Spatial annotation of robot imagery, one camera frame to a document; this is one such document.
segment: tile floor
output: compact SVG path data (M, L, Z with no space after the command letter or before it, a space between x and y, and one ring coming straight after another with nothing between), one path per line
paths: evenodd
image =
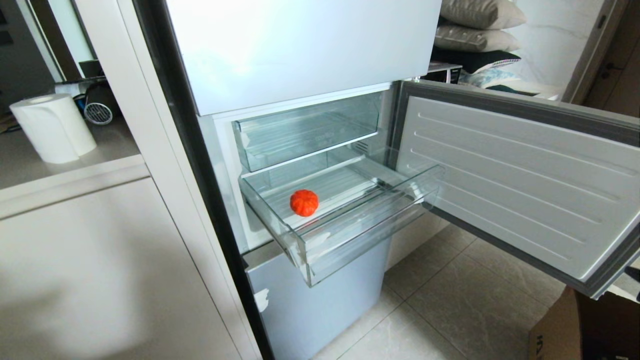
M449 225L385 274L380 301L315 360L526 360L564 285Z

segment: small pumpkin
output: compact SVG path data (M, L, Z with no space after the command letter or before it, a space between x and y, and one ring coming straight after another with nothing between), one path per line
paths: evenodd
M291 195L289 205L301 217L310 217L318 209L318 195L311 190L298 190Z

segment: cardboard box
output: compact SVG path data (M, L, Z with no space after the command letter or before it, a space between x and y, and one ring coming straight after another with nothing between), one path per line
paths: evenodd
M571 288L529 333L529 360L640 360L640 304Z

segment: beige tile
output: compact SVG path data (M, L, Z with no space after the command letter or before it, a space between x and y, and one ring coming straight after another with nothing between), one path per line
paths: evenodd
M630 298L633 301L636 301L636 297L640 293L640 282L625 273L622 273L613 285L631 295Z
M467 247L463 254L489 268L547 307L556 302L564 289L564 284L560 281L482 239Z
M426 210L424 212L424 215L393 235L387 257L387 269L411 254L448 224L437 215Z
M400 303L402 299L383 285L378 303L317 353L314 360L336 360L395 310Z
M449 246L454 247L455 249L458 249L460 251L464 250L476 239L475 235L463 229L460 229L454 224L451 224L442 229L439 233L436 234L436 237L442 239Z
M464 356L403 304L340 358L363 359L464 360Z
M407 299L459 253L460 250L432 238L389 269L385 284Z
M547 311L464 254L407 303L472 360L526 360L529 330Z

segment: cabinet door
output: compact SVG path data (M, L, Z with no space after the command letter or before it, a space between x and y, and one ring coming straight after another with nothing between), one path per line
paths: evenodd
M1 359L239 359L151 178L0 222Z
M639 119L431 82L400 85L389 159L446 168L432 210L597 297L638 254Z
M202 116L427 73L440 1L167 0Z

